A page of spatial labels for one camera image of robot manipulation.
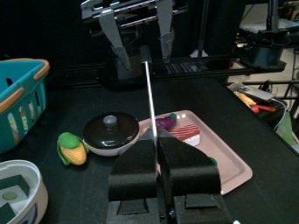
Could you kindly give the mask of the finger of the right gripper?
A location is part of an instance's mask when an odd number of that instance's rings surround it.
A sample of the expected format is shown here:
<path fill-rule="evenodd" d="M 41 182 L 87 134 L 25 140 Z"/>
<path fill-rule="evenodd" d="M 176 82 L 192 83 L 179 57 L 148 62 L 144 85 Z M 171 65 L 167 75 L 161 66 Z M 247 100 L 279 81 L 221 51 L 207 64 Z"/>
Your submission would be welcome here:
<path fill-rule="evenodd" d="M 163 54 L 163 61 L 168 62 L 172 52 L 172 20 L 173 20 L 173 1 L 155 0 L 156 16 L 160 30 L 160 47 Z"/>
<path fill-rule="evenodd" d="M 131 69 L 129 58 L 127 55 L 127 49 L 123 45 L 123 40 L 120 37 L 120 32 L 117 29 L 117 22 L 115 18 L 115 12 L 112 10 L 103 10 L 99 15 L 99 24 L 101 31 L 104 32 L 107 39 L 111 42 L 113 52 L 119 57 L 121 64 L 127 70 Z"/>

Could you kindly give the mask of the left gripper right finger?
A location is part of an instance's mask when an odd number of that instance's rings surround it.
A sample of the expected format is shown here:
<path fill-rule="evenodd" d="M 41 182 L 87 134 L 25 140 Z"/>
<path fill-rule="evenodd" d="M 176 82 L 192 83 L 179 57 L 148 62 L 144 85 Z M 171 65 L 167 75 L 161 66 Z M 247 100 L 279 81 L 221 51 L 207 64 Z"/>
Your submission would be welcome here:
<path fill-rule="evenodd" d="M 212 159 L 175 137 L 157 140 L 163 196 L 169 224 L 232 224 Z"/>

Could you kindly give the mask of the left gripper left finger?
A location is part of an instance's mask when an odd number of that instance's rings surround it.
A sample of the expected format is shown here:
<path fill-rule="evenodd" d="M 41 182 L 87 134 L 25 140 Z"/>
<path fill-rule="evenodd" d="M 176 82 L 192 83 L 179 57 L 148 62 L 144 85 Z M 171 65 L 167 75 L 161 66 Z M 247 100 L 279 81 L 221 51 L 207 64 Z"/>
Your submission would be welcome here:
<path fill-rule="evenodd" d="M 107 224 L 159 224 L 155 148 L 139 140 L 115 161 L 108 177 Z"/>

